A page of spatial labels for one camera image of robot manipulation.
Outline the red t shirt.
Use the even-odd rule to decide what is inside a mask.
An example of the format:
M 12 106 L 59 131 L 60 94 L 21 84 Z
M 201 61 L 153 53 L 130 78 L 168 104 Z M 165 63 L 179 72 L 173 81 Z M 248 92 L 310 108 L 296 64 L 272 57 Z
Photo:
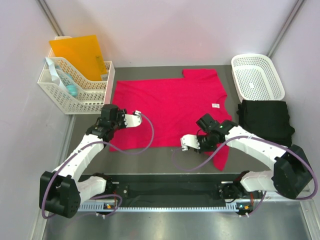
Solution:
M 111 143 L 121 150 L 179 147 L 180 139 L 199 130 L 205 114 L 220 123 L 232 120 L 225 108 L 227 93 L 215 69 L 184 69 L 182 78 L 120 80 L 112 103 L 128 113 L 149 118 L 138 127 L 115 133 Z

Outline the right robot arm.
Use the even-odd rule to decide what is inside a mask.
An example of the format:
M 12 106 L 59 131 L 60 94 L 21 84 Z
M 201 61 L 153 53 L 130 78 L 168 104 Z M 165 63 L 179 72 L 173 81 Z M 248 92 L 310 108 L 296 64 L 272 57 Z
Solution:
M 251 192 L 266 191 L 297 200 L 305 187 L 316 180 L 303 149 L 297 145 L 285 147 L 276 144 L 230 120 L 220 123 L 208 113 L 196 124 L 205 133 L 196 138 L 201 152 L 217 151 L 228 146 L 268 167 L 268 170 L 260 172 L 243 171 L 233 181 L 233 192 L 239 198 L 245 198 Z

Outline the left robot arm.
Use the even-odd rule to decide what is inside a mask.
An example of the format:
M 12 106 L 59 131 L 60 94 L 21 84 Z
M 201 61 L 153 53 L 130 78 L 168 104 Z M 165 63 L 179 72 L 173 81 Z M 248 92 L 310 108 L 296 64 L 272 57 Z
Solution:
M 48 219 L 45 212 L 72 218 L 85 201 L 97 195 L 106 199 L 115 192 L 111 177 L 103 173 L 95 173 L 84 181 L 79 179 L 115 132 L 126 127 L 126 113 L 126 109 L 105 104 L 100 117 L 86 130 L 70 156 L 52 172 L 41 175 L 39 208 L 44 219 Z

